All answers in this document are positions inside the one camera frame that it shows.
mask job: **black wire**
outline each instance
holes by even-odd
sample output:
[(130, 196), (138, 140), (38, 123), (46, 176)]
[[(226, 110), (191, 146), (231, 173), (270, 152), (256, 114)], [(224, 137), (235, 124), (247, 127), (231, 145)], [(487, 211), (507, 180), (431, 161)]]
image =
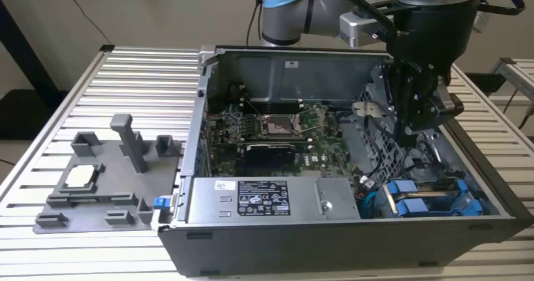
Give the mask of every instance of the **black wire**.
[(367, 115), (363, 118), (363, 131), (366, 132), (370, 144), (371, 144), (371, 146), (374, 147), (374, 149), (375, 149), (375, 151), (378, 153), (378, 163), (376, 163), (372, 171), (370, 171), (368, 173), (364, 174), (367, 178), (370, 178), (370, 176), (372, 176), (372, 174), (375, 174), (375, 172), (378, 171), (378, 169), (379, 169), (379, 167), (382, 165), (382, 162), (383, 162), (382, 151), (378, 148), (376, 141), (374, 140), (374, 137), (372, 137), (372, 135), (370, 133), (370, 130), (368, 130), (368, 117), (370, 116)]
[(3, 162), (5, 164), (9, 164), (9, 165), (14, 166), (14, 163), (7, 161), (7, 160), (0, 159), (0, 162)]
[(508, 106), (509, 106), (511, 101), (512, 101), (512, 99), (513, 99), (513, 97), (515, 97), (516, 91), (517, 91), (517, 89), (513, 91), (513, 93), (512, 93), (511, 96), (509, 96), (508, 102), (505, 103), (505, 107), (503, 107), (501, 114), (504, 114), (504, 113), (505, 113), (505, 110), (508, 109)]
[(382, 132), (382, 134), (383, 134), (386, 137), (388, 137), (390, 139), (392, 139), (392, 134), (380, 126), (380, 124), (376, 122), (376, 120), (374, 119), (374, 117), (370, 116), (370, 115), (367, 115), (367, 116), (368, 116), (370, 121), (374, 123), (374, 127), (376, 128), (376, 130), (378, 130), (379, 132)]
[(251, 17), (250, 17), (250, 22), (248, 22), (248, 28), (246, 29), (246, 40), (244, 40), (246, 46), (248, 46), (250, 29), (251, 29), (252, 18), (255, 17), (255, 11), (256, 10), (258, 10), (258, 5), (255, 5), (252, 7)]
[(105, 38), (105, 40), (107, 41), (107, 44), (110, 44), (110, 40), (107, 38), (107, 36), (103, 34), (103, 32), (101, 31), (101, 29), (98, 28), (98, 26), (93, 23), (93, 21), (90, 20), (90, 18), (86, 16), (83, 9), (81, 8), (79, 4), (77, 3), (75, 0), (73, 0), (77, 8), (79, 9), (82, 15), (85, 16), (86, 20), (89, 20), (89, 23), (94, 26), (94, 28), (98, 30), (101, 36)]
[(259, 13), (258, 13), (258, 40), (260, 40), (260, 10), (263, 8), (263, 5), (259, 5)]
[(414, 165), (410, 165), (408, 167), (406, 167), (406, 168), (402, 170), (403, 174), (407, 173), (410, 170), (412, 170), (414, 168), (416, 168), (416, 167), (420, 166), (420, 165), (427, 166), (427, 165), (431, 165), (431, 163), (428, 163), (428, 162), (419, 162), (419, 163), (415, 163)]
[(519, 130), (520, 130), (520, 129), (523, 128), (523, 126), (525, 125), (525, 122), (528, 121), (528, 118), (529, 118), (529, 115), (528, 115), (528, 114), (524, 115), (523, 120), (521, 120), (520, 125), (519, 125)]
[(235, 124), (236, 124), (236, 132), (238, 132), (238, 134), (240, 134), (240, 124), (239, 124), (239, 121), (236, 120), (236, 118), (234, 118), (231, 115), (227, 115), (227, 114), (215, 114), (215, 115), (211, 115), (211, 116), (214, 116), (214, 117), (218, 117), (218, 116), (230, 117), (234, 120)]

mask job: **power supply label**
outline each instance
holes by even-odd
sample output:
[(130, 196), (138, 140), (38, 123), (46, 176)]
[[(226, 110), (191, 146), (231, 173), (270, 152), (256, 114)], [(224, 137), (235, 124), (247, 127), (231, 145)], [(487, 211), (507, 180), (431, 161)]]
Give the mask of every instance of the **power supply label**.
[(239, 181), (240, 216), (290, 215), (287, 181)]

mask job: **aluminum extrusion table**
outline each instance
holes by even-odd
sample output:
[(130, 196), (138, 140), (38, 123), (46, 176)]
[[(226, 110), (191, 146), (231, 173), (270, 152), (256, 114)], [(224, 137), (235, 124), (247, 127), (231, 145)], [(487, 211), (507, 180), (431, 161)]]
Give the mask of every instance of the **aluminum extrusion table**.
[(534, 103), (534, 60), (500, 58), (492, 73), (500, 74)]
[[(185, 142), (197, 76), (195, 50), (115, 47), (98, 53), (0, 185), (0, 277), (185, 280), (151, 231), (35, 235), (31, 225), (66, 166), (78, 131), (117, 139), (107, 129), (110, 117), (130, 113), (133, 128), (145, 139), (170, 134)], [(534, 213), (534, 146), (456, 67), (452, 77), (448, 90), (466, 107), (456, 120)], [(532, 263), (534, 228), (528, 228), (503, 243), (477, 246), (443, 268), (254, 275), (240, 280), (531, 281)]]

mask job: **white wall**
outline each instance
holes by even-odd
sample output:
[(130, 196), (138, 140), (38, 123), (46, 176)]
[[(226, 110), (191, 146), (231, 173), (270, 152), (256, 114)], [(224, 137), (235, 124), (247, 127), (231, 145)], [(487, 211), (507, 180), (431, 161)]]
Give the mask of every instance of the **white wall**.
[[(71, 0), (2, 0), (58, 84), (69, 89), (105, 43)], [(254, 0), (77, 0), (111, 43), (126, 46), (197, 48), (243, 44)], [(505, 4), (507, 0), (488, 0)], [(534, 0), (517, 17), (493, 16), (485, 33), (471, 35), (458, 65), (487, 72), (499, 57), (534, 58)], [(302, 46), (346, 48), (339, 39), (304, 35)], [(251, 44), (256, 44), (255, 28)], [(371, 48), (383, 48), (375, 44)], [(27, 81), (0, 48), (0, 95)]]

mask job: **metal frame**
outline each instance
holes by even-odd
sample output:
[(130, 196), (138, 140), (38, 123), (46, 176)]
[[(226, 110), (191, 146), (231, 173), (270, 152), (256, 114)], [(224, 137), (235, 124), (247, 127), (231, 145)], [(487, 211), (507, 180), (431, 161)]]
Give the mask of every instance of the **metal frame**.
[(492, 72), (500, 74), (534, 102), (534, 60), (500, 58)]
[[(99, 232), (58, 235), (35, 235), (31, 232), (34, 215), (58, 181), (57, 171), (65, 165), (71, 150), (67, 132), (105, 124), (110, 113), (125, 108), (143, 120), (137, 127), (142, 136), (165, 128), (181, 132), (186, 121), (177, 112), (182, 105), (169, 105), (171, 91), (195, 88), (195, 79), (169, 76), (183, 74), (179, 68), (195, 65), (191, 50), (115, 48), (114, 58), (137, 58), (134, 61), (111, 60), (113, 52), (98, 53), (67, 98), (25, 152), (11, 173), (0, 185), (0, 277), (35, 276), (39, 281), (85, 281), (97, 278), (145, 280), (146, 278), (186, 280), (162, 248), (154, 232)], [(455, 93), (464, 112), (456, 121), (484, 154), (509, 189), (534, 213), (534, 147), (496, 110), (487, 97), (452, 68), (448, 91)], [(477, 246), (447, 267), (363, 270), (356, 272), (296, 273), (240, 277), (240, 280), (448, 280), (509, 281), (534, 277), (534, 228), (517, 233), (508, 241)]]

